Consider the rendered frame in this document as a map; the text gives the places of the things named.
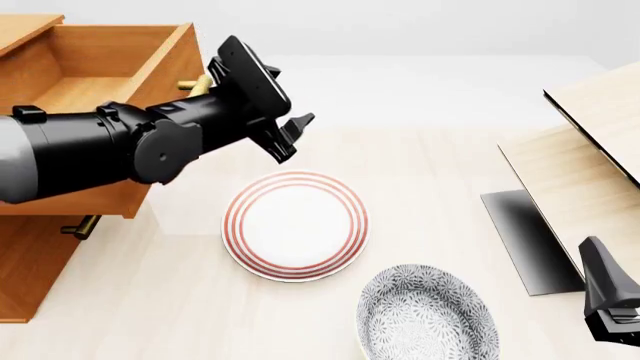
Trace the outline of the grey patterned bowl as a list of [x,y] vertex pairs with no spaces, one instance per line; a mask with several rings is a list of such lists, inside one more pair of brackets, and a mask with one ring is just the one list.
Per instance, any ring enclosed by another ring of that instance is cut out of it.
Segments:
[[367,360],[500,360],[500,341],[480,296],[450,272],[402,264],[362,289],[355,324]]

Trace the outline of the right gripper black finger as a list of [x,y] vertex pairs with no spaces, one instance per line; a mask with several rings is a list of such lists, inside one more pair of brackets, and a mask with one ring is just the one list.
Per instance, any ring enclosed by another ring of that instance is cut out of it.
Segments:
[[640,284],[616,262],[596,236],[579,245],[585,278],[585,312],[640,308]]

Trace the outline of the pale wooden slat tray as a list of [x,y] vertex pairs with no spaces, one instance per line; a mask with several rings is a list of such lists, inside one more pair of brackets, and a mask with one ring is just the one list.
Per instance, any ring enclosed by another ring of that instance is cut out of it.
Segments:
[[544,91],[565,124],[502,141],[517,191],[481,197],[530,296],[579,292],[600,239],[640,283],[640,62]]

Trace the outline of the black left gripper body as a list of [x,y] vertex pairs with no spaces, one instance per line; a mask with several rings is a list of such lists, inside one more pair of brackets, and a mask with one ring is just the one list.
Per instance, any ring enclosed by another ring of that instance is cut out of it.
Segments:
[[209,94],[221,101],[222,110],[216,112],[217,118],[207,131],[206,146],[219,149],[239,140],[248,138],[271,155],[278,164],[291,158],[296,150],[281,134],[275,118],[267,118],[252,104],[244,94],[229,68],[219,56],[214,56],[207,66],[215,87]]

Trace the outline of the closed wooden drawer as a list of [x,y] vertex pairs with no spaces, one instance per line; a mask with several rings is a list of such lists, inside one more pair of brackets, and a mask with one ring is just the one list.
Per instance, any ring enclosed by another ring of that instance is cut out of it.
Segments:
[[0,323],[27,323],[79,245],[81,215],[0,215]]

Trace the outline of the white plate with red rings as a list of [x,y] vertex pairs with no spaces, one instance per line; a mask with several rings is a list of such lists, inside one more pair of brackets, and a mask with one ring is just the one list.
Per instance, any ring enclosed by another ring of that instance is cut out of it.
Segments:
[[247,185],[221,218],[221,239],[243,269],[300,283],[334,275],[365,250],[371,219],[345,182],[308,170],[271,173]]

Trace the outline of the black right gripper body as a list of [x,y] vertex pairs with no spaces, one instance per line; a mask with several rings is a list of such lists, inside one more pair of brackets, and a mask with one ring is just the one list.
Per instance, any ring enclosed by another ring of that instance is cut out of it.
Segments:
[[595,309],[584,307],[585,323],[594,341],[640,344],[640,307]]

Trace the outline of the open wooden drawer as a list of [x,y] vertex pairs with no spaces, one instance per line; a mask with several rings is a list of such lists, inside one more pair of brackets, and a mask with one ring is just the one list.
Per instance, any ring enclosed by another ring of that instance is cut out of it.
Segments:
[[[179,80],[204,73],[194,26],[55,25],[0,52],[0,116],[14,105],[89,113],[107,101],[145,108],[186,96]],[[0,215],[134,218],[150,185],[131,180],[18,205]]]

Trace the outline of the wooden cabinet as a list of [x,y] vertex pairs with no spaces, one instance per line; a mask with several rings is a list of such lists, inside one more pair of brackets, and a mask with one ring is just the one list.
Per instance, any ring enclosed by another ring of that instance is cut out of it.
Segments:
[[[56,41],[64,17],[57,14],[0,14],[0,114],[14,104],[34,104],[49,113],[91,110],[94,98],[80,93],[93,80],[68,77],[60,67]],[[17,206],[0,203],[0,215],[82,215],[87,206],[77,192]]]

